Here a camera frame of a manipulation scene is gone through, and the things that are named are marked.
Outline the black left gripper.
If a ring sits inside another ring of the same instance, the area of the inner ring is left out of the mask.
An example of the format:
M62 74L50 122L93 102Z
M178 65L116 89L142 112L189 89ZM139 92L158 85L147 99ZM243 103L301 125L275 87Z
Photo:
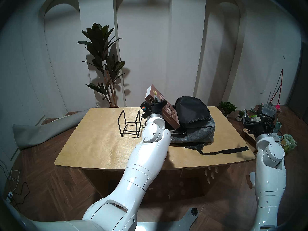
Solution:
M162 109L167 104L167 100L162 100L159 95L154 95L154 101L152 104L144 102L144 117L149 117L153 114L162 115Z

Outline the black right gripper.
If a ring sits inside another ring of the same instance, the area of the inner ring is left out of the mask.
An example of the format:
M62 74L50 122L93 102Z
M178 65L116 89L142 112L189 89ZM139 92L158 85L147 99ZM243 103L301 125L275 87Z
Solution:
M245 129L248 130L248 133L254 136L260 136L262 134L270 134L274 130L274 120L272 117L259 113L261 121L255 122L250 119L248 116L247 110L243 110L242 123Z

